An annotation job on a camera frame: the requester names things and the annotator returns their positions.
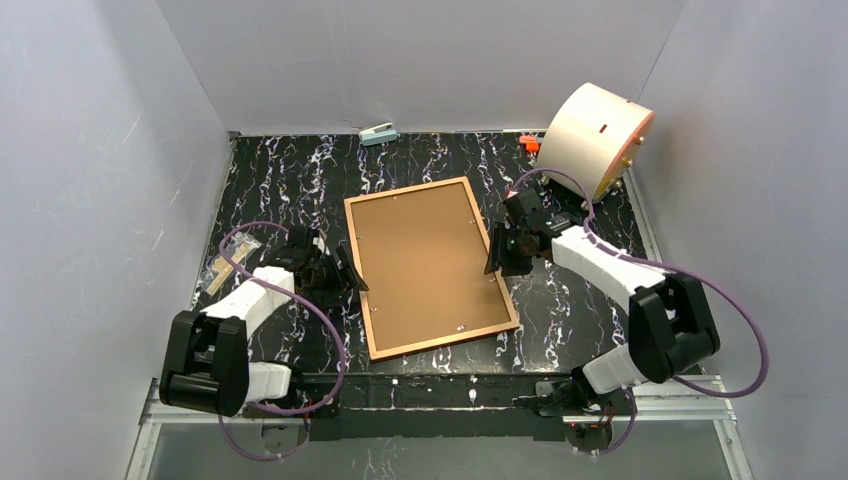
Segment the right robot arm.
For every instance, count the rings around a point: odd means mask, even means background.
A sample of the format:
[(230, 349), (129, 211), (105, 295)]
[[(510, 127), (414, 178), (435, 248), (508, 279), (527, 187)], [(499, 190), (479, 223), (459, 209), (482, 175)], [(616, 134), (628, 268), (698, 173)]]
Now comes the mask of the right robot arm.
[(503, 204), (507, 219), (489, 231), (486, 273), (526, 275), (535, 258), (546, 258), (601, 289), (628, 317), (624, 344), (573, 368), (564, 381), (539, 383), (533, 396), (515, 399), (515, 406), (540, 416), (606, 407), (616, 391), (663, 383), (719, 351), (701, 281), (625, 261), (573, 217), (545, 209), (533, 190), (511, 192)]

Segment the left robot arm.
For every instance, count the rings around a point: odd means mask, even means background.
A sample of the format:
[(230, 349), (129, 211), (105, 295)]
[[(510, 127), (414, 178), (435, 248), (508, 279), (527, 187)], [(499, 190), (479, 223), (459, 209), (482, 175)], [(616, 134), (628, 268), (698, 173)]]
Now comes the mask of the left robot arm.
[(252, 362), (253, 333), (291, 301), (315, 314), (345, 353), (326, 309), (368, 286), (343, 246), (331, 249), (318, 229), (285, 229), (285, 241), (244, 282), (213, 305), (173, 319), (159, 383), (162, 403), (232, 417), (245, 406), (277, 415), (274, 401), (290, 396), (297, 370), (277, 360)]

